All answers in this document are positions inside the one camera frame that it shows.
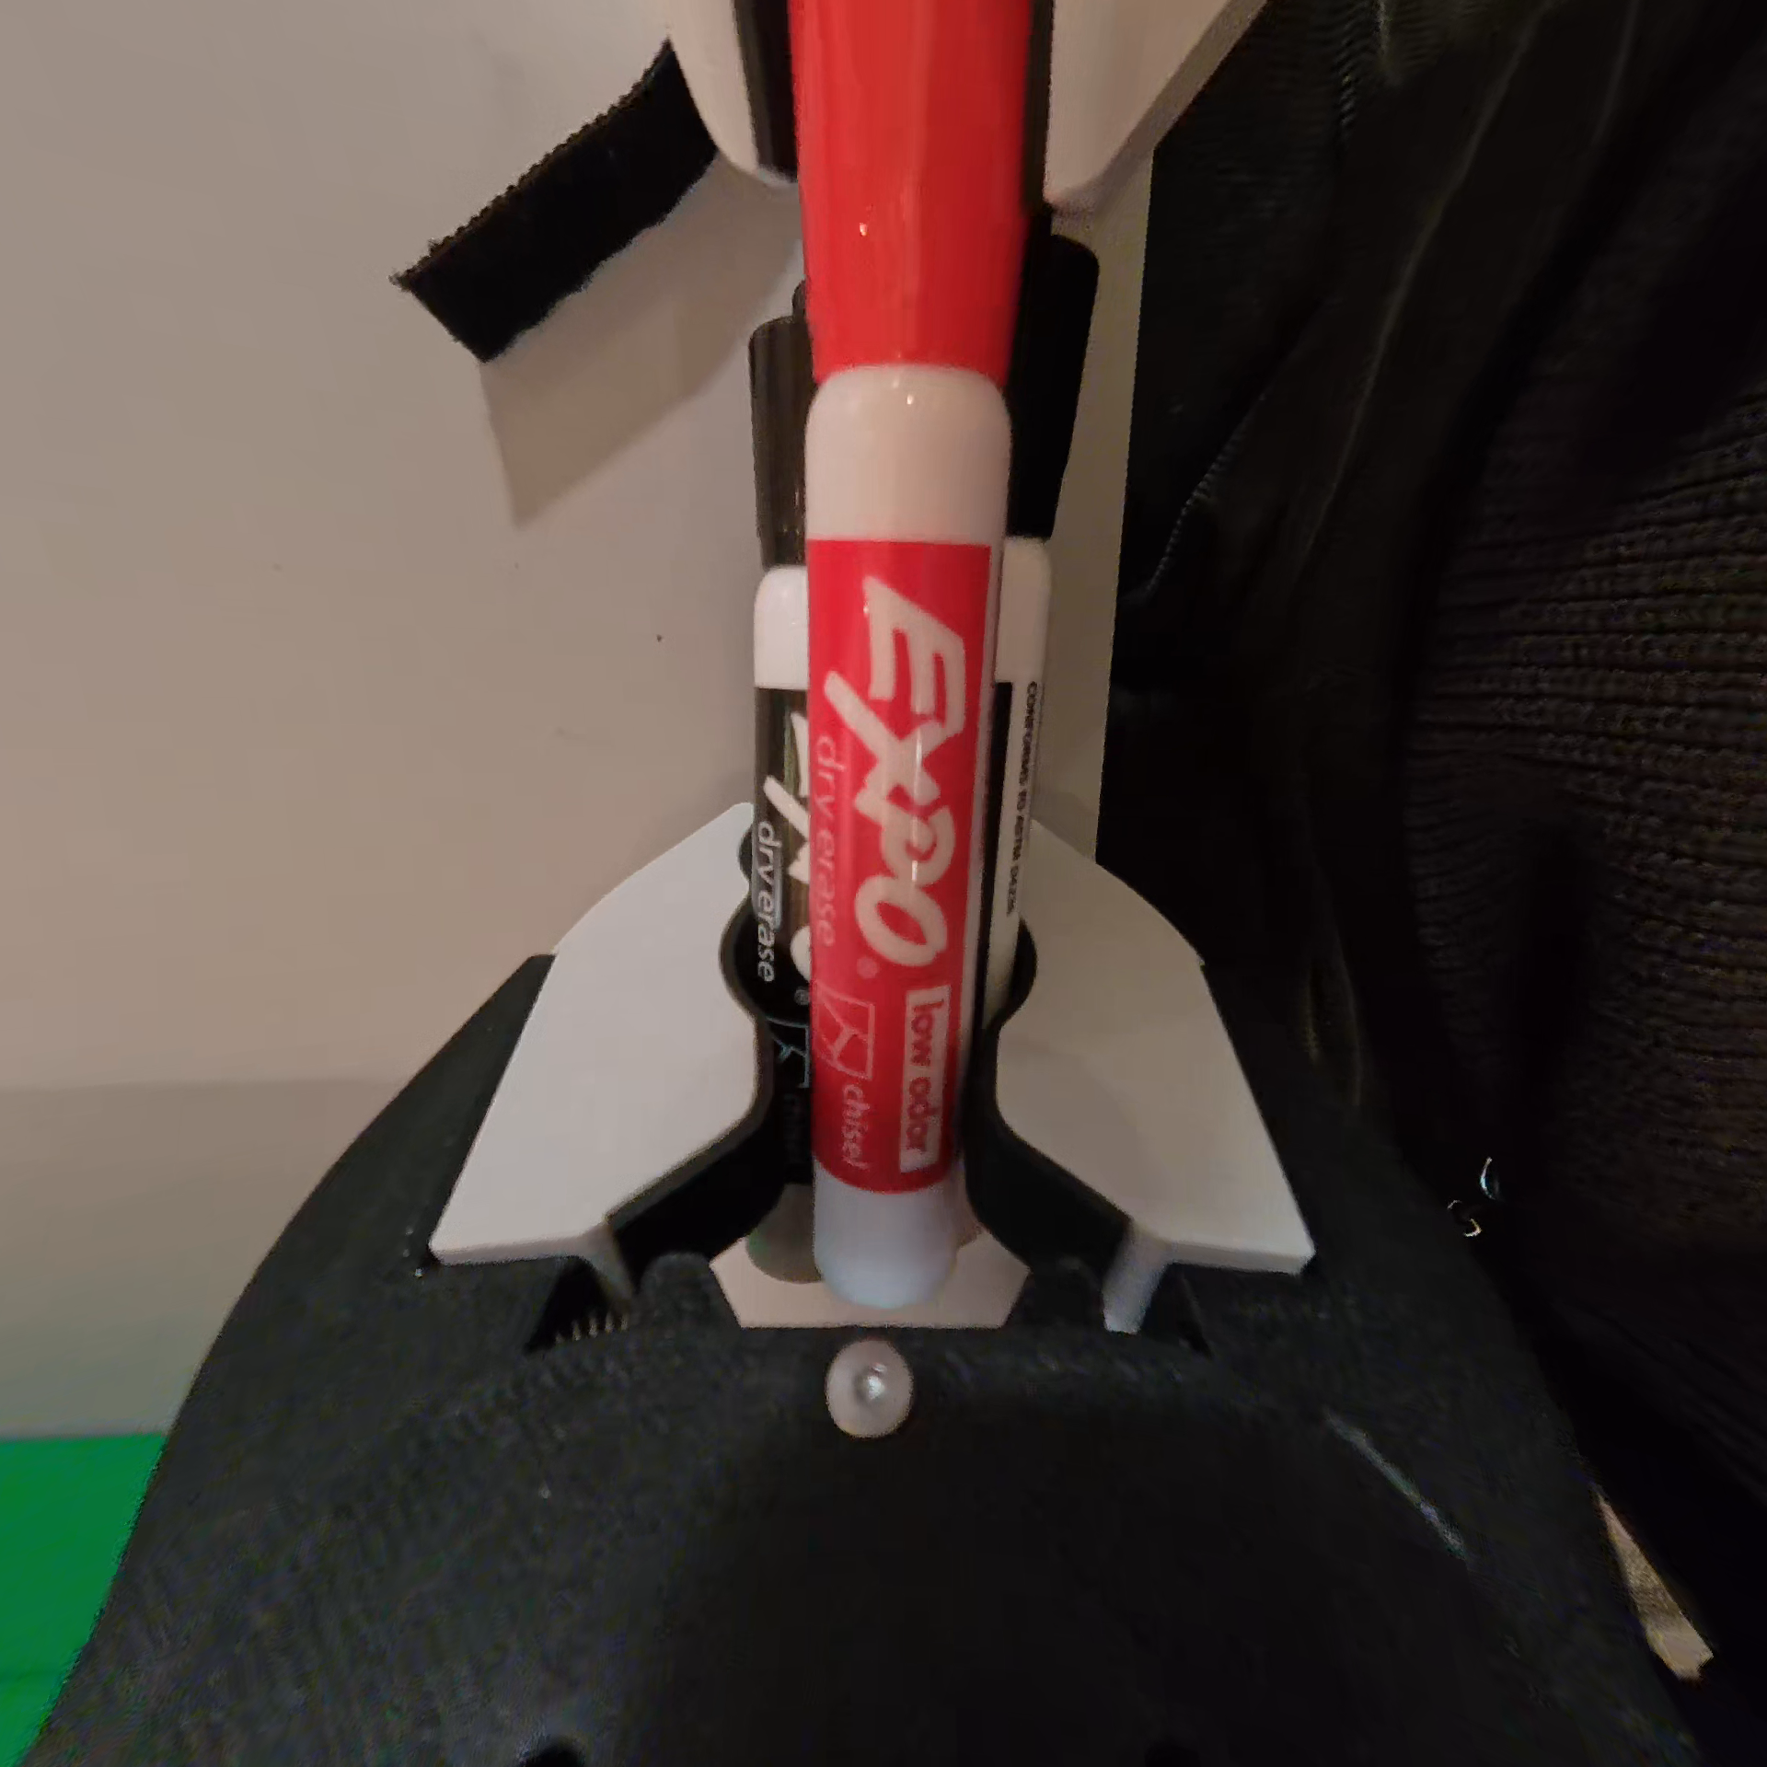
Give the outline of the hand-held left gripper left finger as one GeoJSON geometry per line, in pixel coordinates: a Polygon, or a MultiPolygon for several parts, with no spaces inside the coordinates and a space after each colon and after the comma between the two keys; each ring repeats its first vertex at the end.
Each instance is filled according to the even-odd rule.
{"type": "Polygon", "coordinates": [[[714,1258],[779,1201],[770,1035],[729,975],[748,826],[748,805],[721,810],[559,940],[430,1234],[438,1261],[563,1256],[630,1299],[654,1258],[714,1258]]]}

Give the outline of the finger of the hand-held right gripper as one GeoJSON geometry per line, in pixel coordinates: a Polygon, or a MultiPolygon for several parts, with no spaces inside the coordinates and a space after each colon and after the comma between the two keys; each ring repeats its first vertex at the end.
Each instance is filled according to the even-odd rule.
{"type": "Polygon", "coordinates": [[[1263,11],[1266,4],[1031,4],[1034,225],[1102,211],[1263,11]]]}
{"type": "Polygon", "coordinates": [[[669,49],[717,154],[794,182],[791,4],[669,4],[669,49]]]}

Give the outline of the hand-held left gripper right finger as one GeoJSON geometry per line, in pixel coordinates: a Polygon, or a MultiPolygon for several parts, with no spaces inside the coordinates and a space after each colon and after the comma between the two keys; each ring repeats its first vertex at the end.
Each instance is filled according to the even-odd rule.
{"type": "Polygon", "coordinates": [[[1170,1269],[1297,1277],[1313,1239],[1183,933],[1052,829],[1011,994],[975,1051],[968,1197],[1021,1265],[1083,1261],[1107,1328],[1170,1269]]]}

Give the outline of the red dry erase marker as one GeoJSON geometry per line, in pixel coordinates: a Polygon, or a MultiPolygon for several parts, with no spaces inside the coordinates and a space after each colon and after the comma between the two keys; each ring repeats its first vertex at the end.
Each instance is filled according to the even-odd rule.
{"type": "Polygon", "coordinates": [[[805,426],[812,1256],[960,1242],[1037,4],[791,4],[805,426]]]}

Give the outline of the black dry erase marker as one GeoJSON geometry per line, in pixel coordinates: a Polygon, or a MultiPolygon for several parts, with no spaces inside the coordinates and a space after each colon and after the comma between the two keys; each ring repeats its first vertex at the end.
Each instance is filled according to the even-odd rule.
{"type": "Polygon", "coordinates": [[[988,1026],[1002,1013],[1019,958],[1047,700],[1049,536],[1068,481],[1098,276],[1098,256],[1084,243],[1049,230],[1049,225],[1034,229],[1006,377],[1011,454],[988,764],[988,921],[975,1026],[988,1026]]]}
{"type": "Polygon", "coordinates": [[[742,975],[771,1043],[784,1189],[748,1234],[776,1279],[817,1279],[807,1156],[807,575],[805,419],[815,397],[805,292],[748,338],[753,507],[763,578],[753,596],[753,815],[742,975]]]}

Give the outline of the green plastic bin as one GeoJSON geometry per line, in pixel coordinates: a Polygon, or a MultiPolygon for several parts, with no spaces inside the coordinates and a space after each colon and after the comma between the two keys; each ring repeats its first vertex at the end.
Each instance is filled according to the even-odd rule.
{"type": "Polygon", "coordinates": [[[161,1445],[3,1440],[3,1763],[20,1760],[87,1643],[161,1445]]]}

